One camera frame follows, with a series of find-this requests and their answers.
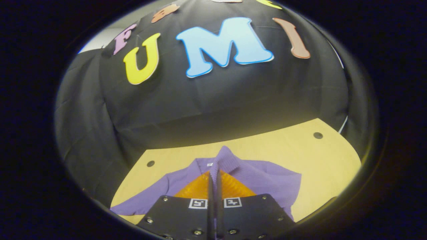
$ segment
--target wooden board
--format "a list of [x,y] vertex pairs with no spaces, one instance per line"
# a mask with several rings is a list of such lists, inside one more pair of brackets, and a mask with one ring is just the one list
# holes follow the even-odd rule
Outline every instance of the wooden board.
[[[319,132],[323,138],[314,137]],[[154,184],[166,173],[188,167],[195,158],[213,158],[228,146],[240,159],[262,160],[302,174],[301,188],[291,207],[295,221],[339,195],[361,164],[353,147],[320,119],[250,137],[196,146],[147,150],[118,188],[111,205],[120,204]],[[155,161],[147,167],[149,161]],[[137,224],[143,215],[121,216]]]

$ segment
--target orange reflective panel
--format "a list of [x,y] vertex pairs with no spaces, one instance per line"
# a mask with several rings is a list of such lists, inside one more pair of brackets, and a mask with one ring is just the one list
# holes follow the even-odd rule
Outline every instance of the orange reflective panel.
[[222,199],[230,197],[249,197],[256,194],[228,173],[221,172]]
[[[247,186],[228,173],[220,170],[222,199],[231,197],[248,197],[256,194]],[[209,171],[203,173],[181,189],[175,197],[208,199]]]
[[209,171],[203,173],[181,189],[175,197],[208,199]]

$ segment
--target black fabric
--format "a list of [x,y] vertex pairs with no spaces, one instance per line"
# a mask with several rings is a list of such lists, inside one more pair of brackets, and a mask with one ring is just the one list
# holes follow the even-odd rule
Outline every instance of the black fabric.
[[100,50],[77,55],[55,106],[55,132],[64,165],[85,191],[109,206],[130,166],[117,143],[99,88]]
[[[108,207],[146,149],[241,138],[314,118],[338,131],[349,111],[349,92],[358,91],[324,35],[287,9],[278,11],[256,1],[176,4],[180,6],[176,12],[156,23],[150,21],[161,8],[141,18],[116,55],[114,40],[102,50],[78,54],[58,92],[56,135],[64,164],[90,195]],[[185,47],[176,35],[195,26],[217,34],[222,22],[232,17],[252,19],[254,31],[275,58],[249,65],[230,59],[227,67],[220,67],[205,55],[213,70],[187,78]],[[296,26],[310,59],[291,54],[289,38],[272,18]],[[143,68],[146,52],[141,44],[158,32],[157,70],[143,83],[131,85],[123,57],[139,47],[137,64]],[[235,54],[233,46],[231,56]],[[365,119],[355,121],[358,109],[353,109],[349,128],[360,129]],[[359,139],[352,139],[357,146]]]
[[349,98],[348,120],[341,134],[363,160],[369,147],[374,144],[371,141],[379,129],[378,102],[371,79],[358,59],[320,26],[316,25],[316,28],[331,42],[345,66]]

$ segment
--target blue letter m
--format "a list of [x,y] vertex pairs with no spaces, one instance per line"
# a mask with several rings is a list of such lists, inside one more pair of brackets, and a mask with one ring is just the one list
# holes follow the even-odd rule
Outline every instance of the blue letter m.
[[222,22],[219,35],[201,27],[187,29],[176,36],[182,40],[187,51],[190,68],[189,78],[212,71],[212,64],[206,62],[202,50],[219,66],[226,67],[230,61],[231,45],[234,43],[237,54],[234,60],[238,64],[250,64],[273,60],[273,53],[266,50],[251,27],[249,18],[228,18]]

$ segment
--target letter u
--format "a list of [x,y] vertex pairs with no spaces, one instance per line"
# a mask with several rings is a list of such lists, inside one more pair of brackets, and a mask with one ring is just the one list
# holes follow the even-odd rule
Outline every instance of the letter u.
[[147,64],[142,70],[138,69],[136,63],[136,53],[138,52],[139,47],[129,51],[129,53],[123,58],[123,62],[126,67],[126,76],[129,83],[138,85],[151,77],[156,70],[159,63],[159,51],[157,46],[158,37],[160,37],[160,33],[152,35],[142,43],[142,46],[147,50]]

